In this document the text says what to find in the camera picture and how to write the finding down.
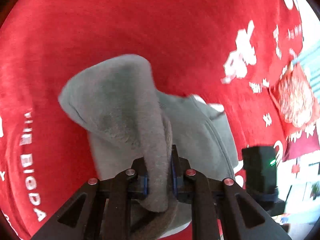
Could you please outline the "grey sweater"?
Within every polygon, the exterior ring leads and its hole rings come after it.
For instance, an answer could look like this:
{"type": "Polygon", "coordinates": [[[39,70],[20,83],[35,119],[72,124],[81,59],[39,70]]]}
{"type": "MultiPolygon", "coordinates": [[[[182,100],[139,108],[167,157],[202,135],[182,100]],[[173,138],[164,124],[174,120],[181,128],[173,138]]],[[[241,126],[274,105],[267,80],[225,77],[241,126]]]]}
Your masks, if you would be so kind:
{"type": "Polygon", "coordinates": [[[144,158],[149,193],[132,205],[132,239],[158,239],[191,220],[191,207],[175,200],[170,188],[173,146],[206,177],[234,177],[238,154],[225,113],[194,96],[158,91],[141,56],[114,57],[81,71],[63,87],[59,104],[88,132],[100,179],[144,158]]]}

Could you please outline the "red blanket with white print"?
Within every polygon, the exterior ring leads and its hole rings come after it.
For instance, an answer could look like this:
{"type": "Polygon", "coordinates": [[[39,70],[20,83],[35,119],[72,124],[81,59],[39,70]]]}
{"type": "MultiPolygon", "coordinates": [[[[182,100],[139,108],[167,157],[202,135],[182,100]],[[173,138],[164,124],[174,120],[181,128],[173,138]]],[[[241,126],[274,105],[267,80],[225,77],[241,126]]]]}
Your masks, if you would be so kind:
{"type": "Polygon", "coordinates": [[[59,104],[81,71],[122,55],[145,58],[158,91],[225,113],[239,161],[249,146],[285,149],[268,89],[302,49],[296,0],[18,0],[1,26],[7,225],[31,239],[99,178],[88,132],[59,104]]]}

